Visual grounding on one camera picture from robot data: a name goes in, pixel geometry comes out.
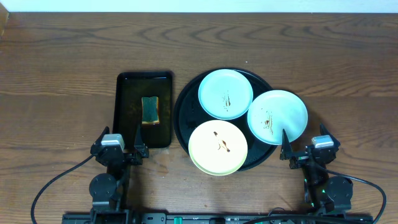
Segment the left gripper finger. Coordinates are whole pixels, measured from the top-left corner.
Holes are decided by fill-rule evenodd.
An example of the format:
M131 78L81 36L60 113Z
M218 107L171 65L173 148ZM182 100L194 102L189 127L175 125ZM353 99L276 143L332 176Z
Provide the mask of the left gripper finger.
M103 129L103 131L102 131L102 133L100 134L100 136L99 136L99 137L97 138L97 140L92 144L91 149L97 149L97 148L99 148L99 147L101 146L101 141L102 141L103 137L104 137L106 134L109 134L109 127L108 127L108 126L106 126L106 127Z
M149 157L149 149L142 140L141 125L139 124L136 129L136 136L134 139L134 148L143 158Z

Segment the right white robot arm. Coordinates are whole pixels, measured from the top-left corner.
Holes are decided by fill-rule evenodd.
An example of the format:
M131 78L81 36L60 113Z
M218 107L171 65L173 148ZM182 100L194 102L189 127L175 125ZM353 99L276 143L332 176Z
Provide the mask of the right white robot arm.
M288 160L291 169L302 169L304 199L322 214L341 213L351 208L353 183L335 174L329 176L326 165L336 159L340 142L320 125L320 135L303 151L293 151L286 131L282 132L281 160Z

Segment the light blue plate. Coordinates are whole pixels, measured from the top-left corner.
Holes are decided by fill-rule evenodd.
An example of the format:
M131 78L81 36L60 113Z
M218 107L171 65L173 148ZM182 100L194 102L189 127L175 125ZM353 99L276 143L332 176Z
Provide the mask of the light blue plate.
M232 69L210 72L201 81L198 99L201 107L216 119L232 120L242 116L253 101L249 80Z
M308 123L308 111L297 95L284 90L271 90L251 103L247 121L258 140L281 145L284 133L290 142L303 134Z

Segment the yellow green scrub sponge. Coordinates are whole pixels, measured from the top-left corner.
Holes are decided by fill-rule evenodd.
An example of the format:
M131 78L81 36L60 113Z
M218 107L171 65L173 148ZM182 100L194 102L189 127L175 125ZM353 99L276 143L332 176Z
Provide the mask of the yellow green scrub sponge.
M142 97L142 121L143 125L159 124L159 98L157 96Z

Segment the pale yellow plate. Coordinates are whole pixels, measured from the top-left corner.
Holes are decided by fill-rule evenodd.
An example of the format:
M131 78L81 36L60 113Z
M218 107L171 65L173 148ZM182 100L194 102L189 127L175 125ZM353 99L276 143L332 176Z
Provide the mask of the pale yellow plate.
M248 143L237 126L227 121L211 120L192 132L188 152L201 171L223 176L241 168L247 158Z

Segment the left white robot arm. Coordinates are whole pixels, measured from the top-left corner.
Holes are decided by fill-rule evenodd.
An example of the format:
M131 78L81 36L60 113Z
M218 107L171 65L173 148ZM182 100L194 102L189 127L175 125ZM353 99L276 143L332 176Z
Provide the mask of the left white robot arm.
M91 146L91 155L107 170L90 182L89 192L93 199L88 220L90 224L141 222L141 216L126 205L131 166L141 165L143 158L149 157L140 124L136 129L133 150L125 151L124 147L123 137L111 134L108 127Z

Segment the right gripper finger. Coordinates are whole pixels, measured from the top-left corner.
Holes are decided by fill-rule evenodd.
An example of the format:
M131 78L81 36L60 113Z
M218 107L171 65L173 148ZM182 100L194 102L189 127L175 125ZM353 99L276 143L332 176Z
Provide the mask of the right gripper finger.
M287 133L285 129L282 130L282 144L281 144L281 151L280 151L280 160L287 160L292 157L292 147L290 141L287 137Z
M338 142L338 140L329 132L329 130L327 130L323 123L320 123L320 134L322 136L328 135L334 143Z

